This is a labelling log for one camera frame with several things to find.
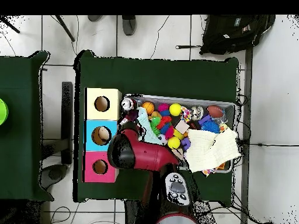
green tablecloth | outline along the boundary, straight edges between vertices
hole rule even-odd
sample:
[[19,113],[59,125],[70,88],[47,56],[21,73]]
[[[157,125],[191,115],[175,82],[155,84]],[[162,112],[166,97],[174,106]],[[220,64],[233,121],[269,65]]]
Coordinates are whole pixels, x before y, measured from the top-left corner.
[[[75,112],[84,112],[83,92],[86,87],[114,88],[122,94],[139,93],[235,103],[237,67],[236,58],[227,62],[96,58],[92,52],[82,51],[75,61]],[[85,198],[141,199],[148,171],[121,170],[113,184],[81,182],[84,115],[78,114],[75,123],[79,123],[74,134],[75,149],[79,148],[75,198],[78,196],[79,201]],[[194,177],[202,200],[222,201],[226,205],[231,203],[231,172],[208,177],[197,172]]]
[[48,53],[0,57],[0,98],[7,120],[0,125],[0,199],[50,201],[39,186],[41,65]]

shape sorter box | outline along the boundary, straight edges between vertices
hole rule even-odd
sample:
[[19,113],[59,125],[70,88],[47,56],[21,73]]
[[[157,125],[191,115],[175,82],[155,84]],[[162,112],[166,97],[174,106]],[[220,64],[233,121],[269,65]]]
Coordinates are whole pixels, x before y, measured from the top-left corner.
[[[93,142],[92,133],[97,127],[105,127],[110,134],[109,141],[105,145],[98,145]],[[108,120],[87,120],[86,121],[86,151],[107,151],[111,138],[116,135],[117,121]]]
[[118,120],[121,93],[117,89],[85,88],[86,116],[89,120]]
[[[106,165],[106,171],[103,174],[96,173],[95,164],[98,161]],[[83,182],[114,183],[119,174],[119,170],[111,166],[108,162],[107,152],[87,151],[84,157],[85,168]]]

orange ball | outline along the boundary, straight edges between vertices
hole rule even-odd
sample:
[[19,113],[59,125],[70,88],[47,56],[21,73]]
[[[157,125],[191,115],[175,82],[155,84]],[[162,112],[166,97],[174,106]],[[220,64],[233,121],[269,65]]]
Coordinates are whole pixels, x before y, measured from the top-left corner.
[[142,104],[142,107],[146,109],[148,115],[151,115],[152,112],[155,110],[155,106],[154,106],[154,104],[152,104],[152,103],[149,102],[149,101],[144,102],[144,103]]

yellow block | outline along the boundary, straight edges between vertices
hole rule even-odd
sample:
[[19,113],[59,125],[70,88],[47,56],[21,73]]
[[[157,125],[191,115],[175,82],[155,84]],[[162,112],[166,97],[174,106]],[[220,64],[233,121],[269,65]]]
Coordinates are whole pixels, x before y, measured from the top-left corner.
[[179,138],[180,140],[184,139],[184,135],[182,135],[177,129],[175,129],[175,132],[173,133],[173,135],[177,138]]
[[87,119],[119,119],[121,93],[117,89],[101,89],[88,87],[86,88],[85,97],[87,104]]

cyan box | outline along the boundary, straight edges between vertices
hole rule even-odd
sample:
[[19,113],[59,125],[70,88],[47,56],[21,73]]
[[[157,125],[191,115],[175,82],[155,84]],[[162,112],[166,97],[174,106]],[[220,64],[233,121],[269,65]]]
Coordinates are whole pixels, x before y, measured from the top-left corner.
[[92,140],[92,133],[96,127],[106,127],[111,138],[116,134],[117,121],[109,120],[87,120],[86,121],[86,151],[107,151],[111,140],[106,145],[98,145]]

